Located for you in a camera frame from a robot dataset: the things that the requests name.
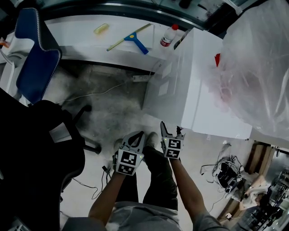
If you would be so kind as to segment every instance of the office chair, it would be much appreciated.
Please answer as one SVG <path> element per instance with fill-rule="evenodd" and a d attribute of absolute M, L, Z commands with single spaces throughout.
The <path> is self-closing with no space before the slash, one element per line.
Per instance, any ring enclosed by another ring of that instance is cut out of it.
<path fill-rule="evenodd" d="M 84 139 L 68 111 L 50 101 L 26 107 L 0 89 L 0 230 L 13 217 L 31 231 L 59 230 L 61 192 L 84 169 Z M 64 123 L 71 140 L 49 131 Z"/>
<path fill-rule="evenodd" d="M 34 104 L 42 100 L 62 52 L 35 8 L 20 10 L 15 36 L 34 41 L 16 82 L 19 93 Z"/>

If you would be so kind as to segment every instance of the white floor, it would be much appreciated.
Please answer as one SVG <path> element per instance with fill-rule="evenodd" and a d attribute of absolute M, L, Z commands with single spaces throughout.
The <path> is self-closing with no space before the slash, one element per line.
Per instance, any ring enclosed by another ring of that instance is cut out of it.
<path fill-rule="evenodd" d="M 210 184 L 206 181 L 212 180 L 210 171 L 206 172 L 202 176 L 200 175 L 200 167 L 205 164 L 215 163 L 219 151 L 223 146 L 223 141 L 225 140 L 230 142 L 232 145 L 231 154 L 237 155 L 240 162 L 245 164 L 252 147 L 252 141 L 226 139 L 217 136 L 211 136 L 211 140 L 207 140 L 205 134 L 186 131 L 185 146 L 181 155 L 182 163 L 200 189 L 208 211 L 212 208 L 214 202 L 222 198 L 224 193 L 218 193 L 217 190 L 219 186 L 216 183 Z M 101 176 L 103 173 L 101 167 L 106 164 L 106 159 L 101 155 L 96 156 L 96 154 L 92 152 L 86 152 L 85 156 L 86 163 L 84 171 L 76 179 L 86 185 L 97 186 L 100 190 Z M 150 184 L 150 172 L 145 163 L 141 163 L 137 170 L 137 180 L 139 200 L 141 202 Z M 61 211 L 72 217 L 87 216 L 89 209 L 94 202 L 94 200 L 91 200 L 94 191 L 94 189 L 89 189 L 79 185 L 75 181 L 72 181 L 62 194 L 63 202 L 61 203 Z M 184 231 L 192 230 L 192 222 L 189 215 L 186 212 L 180 197 L 178 197 L 178 200 L 181 228 Z M 211 215 L 217 217 L 227 202 L 228 199 L 224 198 L 215 204 Z"/>
<path fill-rule="evenodd" d="M 45 99 L 58 102 L 66 97 L 73 98 L 92 92 L 104 92 L 107 89 L 125 81 L 133 72 L 123 71 L 101 66 L 87 65 L 81 67 L 77 79 L 57 71 L 54 75 Z M 91 140 L 98 141 L 103 147 L 100 155 L 93 152 L 85 152 L 86 163 L 84 171 L 76 179 L 89 186 L 98 187 L 101 190 L 101 177 L 103 174 L 102 166 L 106 165 L 112 157 L 113 143 L 117 138 L 123 137 L 136 130 L 144 130 L 145 133 L 155 131 L 160 136 L 161 120 L 146 115 L 141 110 L 141 104 L 145 83 L 128 83 L 101 96 L 89 96 L 64 104 L 63 107 L 74 114 L 81 106 L 89 103 L 93 106 L 93 111 L 84 115 L 79 122 L 78 128 L 82 135 Z M 167 125 L 170 133 L 176 133 L 176 126 Z M 211 171 L 200 175 L 200 167 L 206 164 L 215 164 L 218 154 L 224 141 L 230 142 L 231 154 L 236 155 L 242 164 L 247 162 L 252 140 L 245 141 L 239 139 L 227 139 L 223 137 L 211 136 L 206 134 L 194 133 L 186 130 L 184 150 L 181 160 L 191 178 L 200 189 L 207 210 L 211 210 L 214 202 L 220 200 L 224 193 L 219 193 L 219 186 L 212 181 Z M 145 192 L 150 184 L 150 172 L 145 163 L 141 163 L 137 170 L 139 201 L 142 202 Z M 94 189 L 90 189 L 72 181 L 62 194 L 61 211 L 71 217 L 87 216 L 94 200 L 91 199 Z M 181 228 L 184 231 L 192 230 L 192 222 L 187 214 L 180 197 L 179 200 L 179 219 Z M 219 215 L 227 204 L 228 199 L 222 199 L 214 205 L 211 214 L 215 217 Z"/>

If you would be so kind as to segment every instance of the bottle cap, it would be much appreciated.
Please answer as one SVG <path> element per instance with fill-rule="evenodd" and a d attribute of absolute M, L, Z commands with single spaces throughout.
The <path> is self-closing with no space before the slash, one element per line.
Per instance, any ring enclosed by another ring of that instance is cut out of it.
<path fill-rule="evenodd" d="M 178 29 L 179 29 L 179 26 L 178 26 L 178 25 L 176 25 L 176 24 L 173 24 L 173 25 L 172 25 L 172 29 L 176 31 L 176 30 L 178 30 Z"/>

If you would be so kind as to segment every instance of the white bottle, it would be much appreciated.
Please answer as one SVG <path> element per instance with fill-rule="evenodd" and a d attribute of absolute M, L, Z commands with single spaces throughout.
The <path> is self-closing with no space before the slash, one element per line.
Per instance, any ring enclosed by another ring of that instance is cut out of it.
<path fill-rule="evenodd" d="M 173 24 L 172 27 L 168 28 L 166 32 L 163 35 L 163 38 L 161 40 L 162 46 L 169 46 L 173 39 L 175 38 L 177 34 L 179 26 L 176 24 Z"/>

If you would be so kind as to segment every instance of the white box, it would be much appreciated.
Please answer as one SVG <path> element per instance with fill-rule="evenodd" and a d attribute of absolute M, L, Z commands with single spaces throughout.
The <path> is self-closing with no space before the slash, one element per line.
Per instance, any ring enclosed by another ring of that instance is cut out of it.
<path fill-rule="evenodd" d="M 242 122 L 230 109 L 224 111 L 202 78 L 213 75 L 214 56 L 220 53 L 222 39 L 192 29 L 181 44 L 150 79 L 143 110 L 194 132 L 247 139 L 252 126 Z"/>

